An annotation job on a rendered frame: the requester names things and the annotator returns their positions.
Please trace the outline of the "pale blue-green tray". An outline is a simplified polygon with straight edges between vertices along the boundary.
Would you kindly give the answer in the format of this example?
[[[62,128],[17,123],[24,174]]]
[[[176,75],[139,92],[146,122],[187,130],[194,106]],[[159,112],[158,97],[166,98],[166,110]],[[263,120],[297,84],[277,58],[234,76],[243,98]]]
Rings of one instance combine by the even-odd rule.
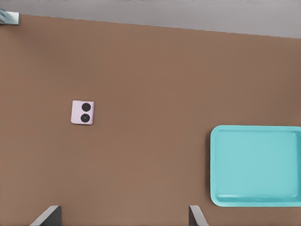
[[[301,127],[215,127],[210,197],[220,207],[301,207]]]

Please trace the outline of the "silver frame post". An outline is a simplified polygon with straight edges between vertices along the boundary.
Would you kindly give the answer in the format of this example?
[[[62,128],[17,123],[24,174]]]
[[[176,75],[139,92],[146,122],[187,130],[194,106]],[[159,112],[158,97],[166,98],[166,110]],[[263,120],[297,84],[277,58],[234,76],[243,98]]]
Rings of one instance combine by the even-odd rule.
[[[0,25],[20,25],[21,14],[19,12],[6,11],[0,8]]]

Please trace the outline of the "pale lilac phone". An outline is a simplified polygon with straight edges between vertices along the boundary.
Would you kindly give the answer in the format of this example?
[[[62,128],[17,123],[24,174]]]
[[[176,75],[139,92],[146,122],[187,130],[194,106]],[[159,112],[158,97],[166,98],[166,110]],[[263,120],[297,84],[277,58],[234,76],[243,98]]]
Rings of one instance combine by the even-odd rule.
[[[76,125],[92,125],[94,105],[93,101],[73,100],[71,106],[71,123]]]

